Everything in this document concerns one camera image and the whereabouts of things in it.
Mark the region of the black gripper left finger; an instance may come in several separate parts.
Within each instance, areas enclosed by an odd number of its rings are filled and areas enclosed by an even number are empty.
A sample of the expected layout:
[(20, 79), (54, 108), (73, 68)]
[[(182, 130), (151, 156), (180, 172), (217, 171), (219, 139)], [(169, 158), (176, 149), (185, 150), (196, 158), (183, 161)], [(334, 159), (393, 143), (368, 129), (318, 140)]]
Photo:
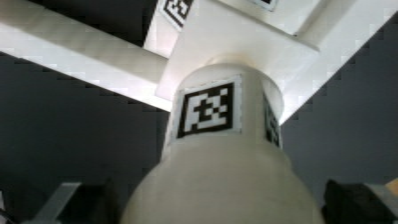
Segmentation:
[(64, 182), (34, 218), (22, 224), (118, 224), (119, 206), (111, 182)]

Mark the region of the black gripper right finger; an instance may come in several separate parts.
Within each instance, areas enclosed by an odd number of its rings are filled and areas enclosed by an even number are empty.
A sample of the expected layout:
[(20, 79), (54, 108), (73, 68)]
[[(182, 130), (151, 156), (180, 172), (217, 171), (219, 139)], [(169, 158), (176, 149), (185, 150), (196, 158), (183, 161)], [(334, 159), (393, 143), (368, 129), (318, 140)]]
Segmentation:
[(398, 224), (398, 179), (386, 184), (327, 182), (326, 224)]

